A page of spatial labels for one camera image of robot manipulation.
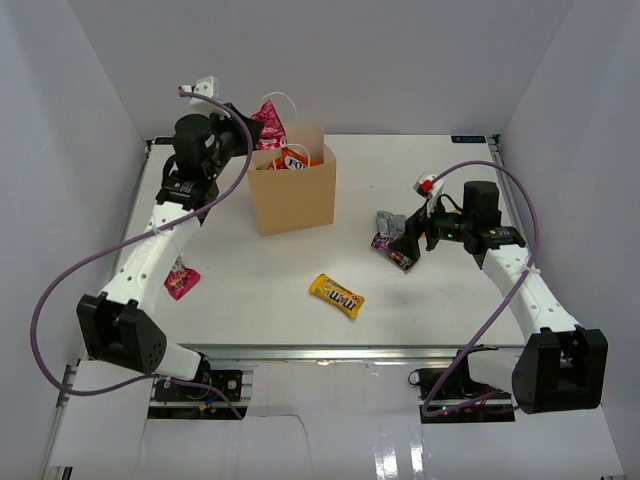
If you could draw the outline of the pink candy packet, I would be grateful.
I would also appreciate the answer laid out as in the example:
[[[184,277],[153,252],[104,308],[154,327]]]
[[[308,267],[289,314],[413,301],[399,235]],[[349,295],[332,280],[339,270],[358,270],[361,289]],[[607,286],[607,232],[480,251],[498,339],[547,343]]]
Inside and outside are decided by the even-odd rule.
[[[259,150],[274,150],[287,144],[285,127],[272,100],[265,101],[251,118],[263,123],[257,144]]]
[[[176,301],[183,298],[201,279],[194,269],[187,267],[181,257],[177,257],[171,267],[164,286],[169,295]]]

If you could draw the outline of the brown M&M's packet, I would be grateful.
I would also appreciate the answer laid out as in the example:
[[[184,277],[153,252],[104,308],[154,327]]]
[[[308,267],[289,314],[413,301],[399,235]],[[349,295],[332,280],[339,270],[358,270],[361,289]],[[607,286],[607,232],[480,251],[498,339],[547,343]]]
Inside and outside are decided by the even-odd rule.
[[[371,241],[371,247],[384,254],[402,271],[409,271],[417,263],[417,261],[403,253],[400,253],[399,251],[393,250],[389,246],[391,241],[392,238],[384,237],[380,233],[376,233]]]

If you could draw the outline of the colourful Fox's candy bag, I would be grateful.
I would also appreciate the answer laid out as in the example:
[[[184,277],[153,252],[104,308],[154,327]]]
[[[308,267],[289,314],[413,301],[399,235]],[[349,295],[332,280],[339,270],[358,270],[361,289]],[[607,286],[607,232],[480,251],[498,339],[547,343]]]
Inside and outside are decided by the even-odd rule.
[[[313,160],[306,150],[283,147],[274,160],[259,165],[257,170],[304,170],[321,164],[321,161]]]

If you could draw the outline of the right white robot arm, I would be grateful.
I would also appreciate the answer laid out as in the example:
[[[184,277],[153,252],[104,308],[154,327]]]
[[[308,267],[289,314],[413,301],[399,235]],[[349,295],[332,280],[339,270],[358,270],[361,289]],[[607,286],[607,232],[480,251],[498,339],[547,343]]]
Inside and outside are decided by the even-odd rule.
[[[443,187],[432,175],[417,181],[414,188],[425,204],[406,220],[392,250],[417,260],[421,238],[429,251],[441,241],[462,244],[500,291],[526,342],[519,355],[472,345],[451,374],[453,390],[466,399],[486,387],[508,393],[527,414],[598,407],[608,354],[604,334],[584,328],[528,265],[525,240],[502,223],[495,183],[465,183],[456,211],[445,209]]]

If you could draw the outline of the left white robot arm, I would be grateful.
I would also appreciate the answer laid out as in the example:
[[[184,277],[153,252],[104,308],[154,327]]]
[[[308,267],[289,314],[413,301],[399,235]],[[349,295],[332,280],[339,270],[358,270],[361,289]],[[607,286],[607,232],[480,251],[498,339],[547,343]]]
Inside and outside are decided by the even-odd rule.
[[[85,295],[77,305],[92,358],[176,378],[191,399],[209,392],[212,377],[202,355],[168,341],[151,315],[171,268],[204,223],[204,206],[219,196],[218,176],[232,158],[256,149],[263,127],[240,112],[231,117],[189,114],[176,122],[174,153],[163,166],[146,239],[98,295]]]

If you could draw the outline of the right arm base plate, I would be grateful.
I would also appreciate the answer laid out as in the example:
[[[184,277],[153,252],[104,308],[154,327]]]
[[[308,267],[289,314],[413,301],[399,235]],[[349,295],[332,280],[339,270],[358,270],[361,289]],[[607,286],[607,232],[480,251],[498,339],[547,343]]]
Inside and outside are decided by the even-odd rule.
[[[452,374],[435,395],[428,411],[444,412],[454,405],[489,394],[491,391],[492,388],[487,385],[465,380],[459,374]],[[419,410],[423,425],[509,423],[516,420],[515,412],[516,407],[508,393],[501,393],[455,412],[444,412],[434,417],[425,416],[421,407]]]

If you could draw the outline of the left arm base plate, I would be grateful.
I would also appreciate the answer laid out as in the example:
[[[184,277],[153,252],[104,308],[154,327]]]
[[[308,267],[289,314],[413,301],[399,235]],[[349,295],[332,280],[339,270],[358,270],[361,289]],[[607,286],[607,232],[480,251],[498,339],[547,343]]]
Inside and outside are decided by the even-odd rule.
[[[241,370],[215,370],[205,368],[191,383],[205,384],[220,390],[230,401],[241,398],[243,372]],[[203,402],[215,396],[205,388],[175,385],[161,380],[156,383],[152,399],[157,402]]]

